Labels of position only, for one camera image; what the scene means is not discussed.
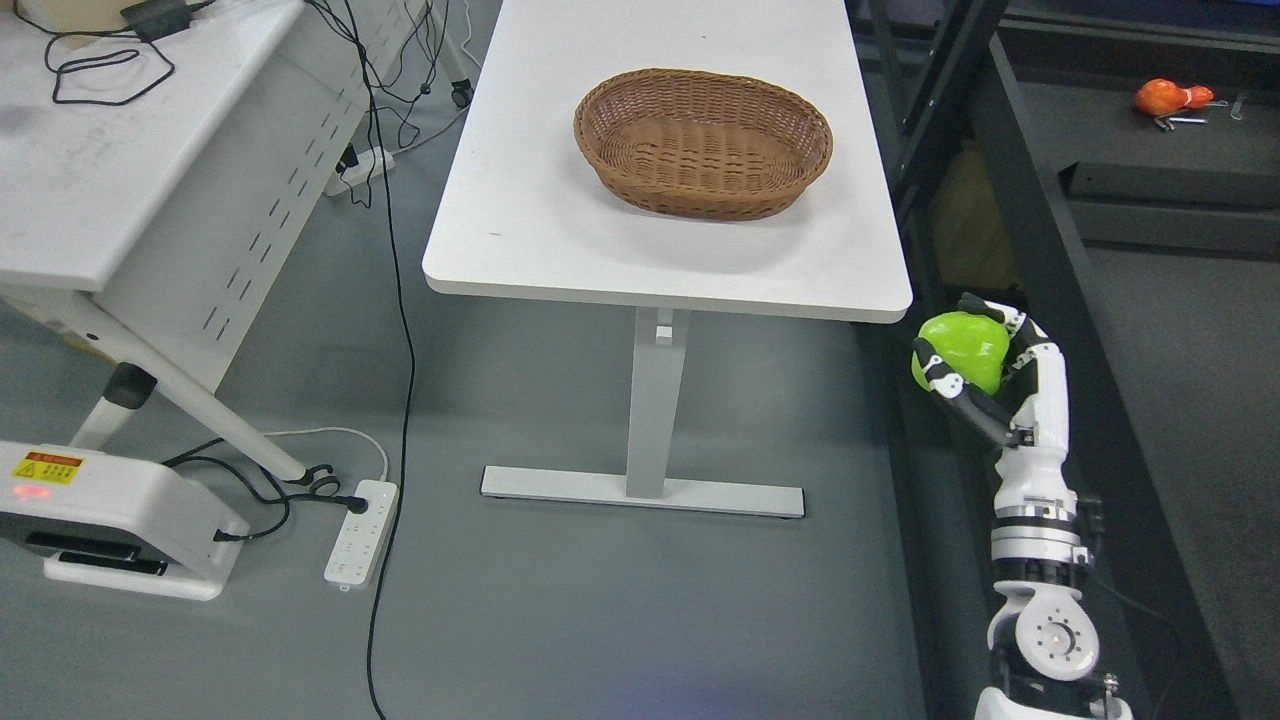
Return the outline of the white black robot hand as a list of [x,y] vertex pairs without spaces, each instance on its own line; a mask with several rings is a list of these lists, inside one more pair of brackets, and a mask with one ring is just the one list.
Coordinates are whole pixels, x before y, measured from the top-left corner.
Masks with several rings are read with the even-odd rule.
[[1010,350],[998,393],[989,396],[966,380],[918,336],[911,342],[914,380],[952,418],[998,450],[998,516],[1034,511],[1053,520],[1074,519],[1078,496],[1062,477],[1070,445],[1062,351],[1020,309],[963,293],[954,311],[988,316],[1006,328]]

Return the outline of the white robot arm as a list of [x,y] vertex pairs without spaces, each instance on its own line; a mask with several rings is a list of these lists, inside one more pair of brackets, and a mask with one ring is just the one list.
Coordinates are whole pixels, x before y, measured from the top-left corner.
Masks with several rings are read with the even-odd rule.
[[989,620],[989,684],[977,719],[1132,719],[1119,679],[1098,667],[1101,639],[1082,587],[1105,533],[1102,503],[1000,509],[991,532],[993,588],[1005,602]]

